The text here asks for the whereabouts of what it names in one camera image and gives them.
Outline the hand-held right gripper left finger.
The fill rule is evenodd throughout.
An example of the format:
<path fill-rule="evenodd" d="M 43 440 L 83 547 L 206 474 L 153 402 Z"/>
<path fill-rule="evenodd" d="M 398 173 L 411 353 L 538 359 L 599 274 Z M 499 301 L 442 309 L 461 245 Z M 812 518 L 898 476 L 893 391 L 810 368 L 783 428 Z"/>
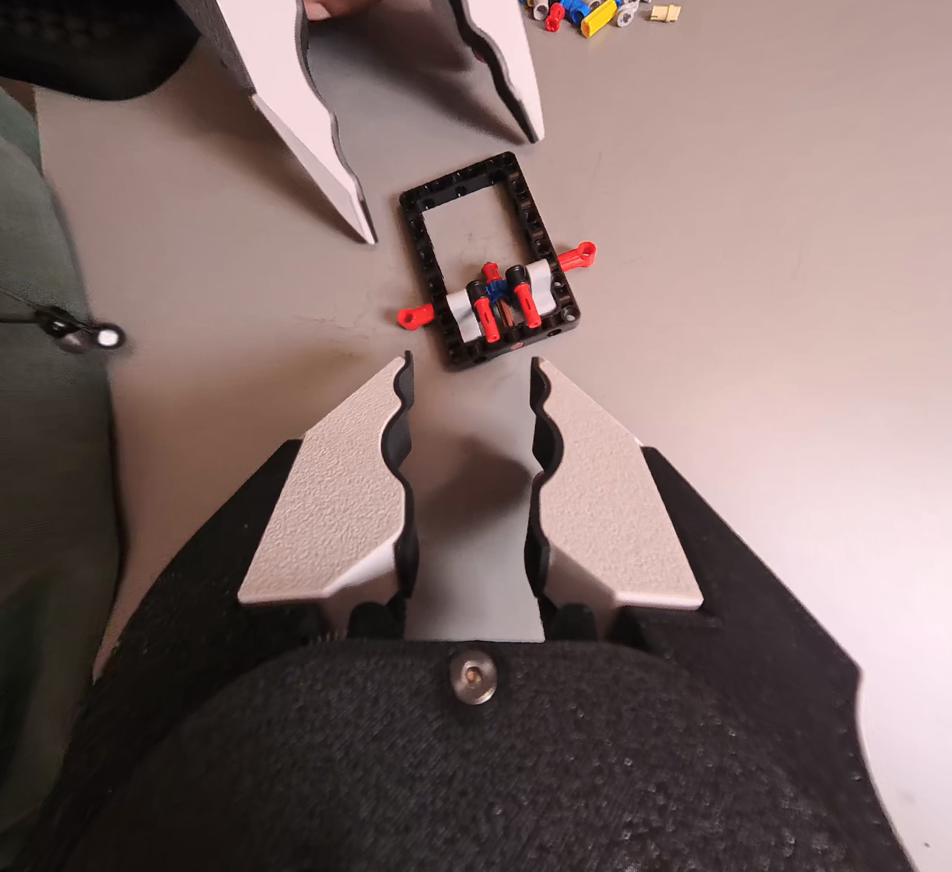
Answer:
<path fill-rule="evenodd" d="M 411 452 L 414 366 L 407 351 L 303 435 L 239 589 L 243 605 L 315 604 L 345 633 L 363 604 L 398 629 L 419 568 Z"/>

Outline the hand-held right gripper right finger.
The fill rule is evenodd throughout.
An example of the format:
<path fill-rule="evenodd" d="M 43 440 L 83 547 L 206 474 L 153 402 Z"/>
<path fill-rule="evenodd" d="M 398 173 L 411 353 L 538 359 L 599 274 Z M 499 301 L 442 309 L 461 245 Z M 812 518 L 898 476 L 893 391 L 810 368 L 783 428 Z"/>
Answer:
<path fill-rule="evenodd" d="M 551 630 L 580 609 L 605 635 L 621 611 L 692 614 L 704 595 L 641 442 L 553 362 L 530 366 L 527 577 Z"/>

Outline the black lego frame assembly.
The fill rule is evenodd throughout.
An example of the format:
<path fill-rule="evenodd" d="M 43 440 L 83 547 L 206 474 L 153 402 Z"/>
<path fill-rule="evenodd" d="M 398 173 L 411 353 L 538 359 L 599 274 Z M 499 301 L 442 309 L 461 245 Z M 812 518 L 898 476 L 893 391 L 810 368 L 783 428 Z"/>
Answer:
<path fill-rule="evenodd" d="M 452 370 L 482 366 L 511 352 L 505 352 L 500 345 L 495 307 L 486 294 L 482 270 L 474 280 L 457 288 L 450 287 L 438 263 L 424 216 L 487 189 L 499 190 L 505 196 L 527 256 L 525 261 L 508 268 L 498 265 L 501 278 L 506 279 L 510 287 L 509 303 L 521 311 L 526 323 L 522 348 L 577 326 L 581 311 L 567 276 L 572 271 L 593 266 L 597 256 L 597 247 L 591 241 L 582 241 L 562 253 L 556 251 L 522 168 L 510 151 L 401 194 L 399 211 L 420 267 L 428 301 L 422 306 L 401 310 L 397 321 L 407 331 L 434 327 L 445 347 L 446 363 Z"/>

